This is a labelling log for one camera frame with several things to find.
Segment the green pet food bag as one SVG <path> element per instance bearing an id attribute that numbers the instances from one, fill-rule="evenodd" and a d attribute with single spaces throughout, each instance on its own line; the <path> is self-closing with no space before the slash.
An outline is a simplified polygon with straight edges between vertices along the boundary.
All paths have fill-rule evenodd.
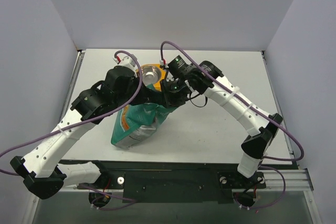
<path id="1" fill-rule="evenodd" d="M 150 138 L 176 108 L 156 103 L 127 105 L 118 111 L 111 137 L 115 147 L 128 149 Z"/>

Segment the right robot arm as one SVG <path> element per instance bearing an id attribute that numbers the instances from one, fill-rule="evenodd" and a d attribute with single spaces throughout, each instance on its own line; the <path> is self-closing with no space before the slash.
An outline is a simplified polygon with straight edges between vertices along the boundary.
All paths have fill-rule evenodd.
<path id="1" fill-rule="evenodd" d="M 259 109 L 209 61 L 201 62 L 199 66 L 193 63 L 188 65 L 181 56 L 177 56 L 170 63 L 161 63 L 163 69 L 173 77 L 171 81 L 163 79 L 160 82 L 169 105 L 180 105 L 191 92 L 196 91 L 226 110 L 247 131 L 248 136 L 241 144 L 243 155 L 234 179 L 237 185 L 248 186 L 277 135 L 282 116 Z"/>

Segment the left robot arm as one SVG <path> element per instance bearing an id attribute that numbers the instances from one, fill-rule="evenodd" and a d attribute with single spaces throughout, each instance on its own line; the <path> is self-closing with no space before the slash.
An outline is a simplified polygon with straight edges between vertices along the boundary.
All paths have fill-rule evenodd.
<path id="1" fill-rule="evenodd" d="M 160 99 L 158 91 L 145 86 L 141 74 L 127 67 L 114 67 L 104 80 L 80 92 L 54 132 L 30 153 L 15 156 L 10 164 L 24 179 L 26 188 L 40 199 L 48 199 L 69 185 L 86 183 L 102 188 L 108 182 L 108 172 L 99 161 L 65 165 L 60 160 L 107 113 L 115 113 L 128 104 Z"/>

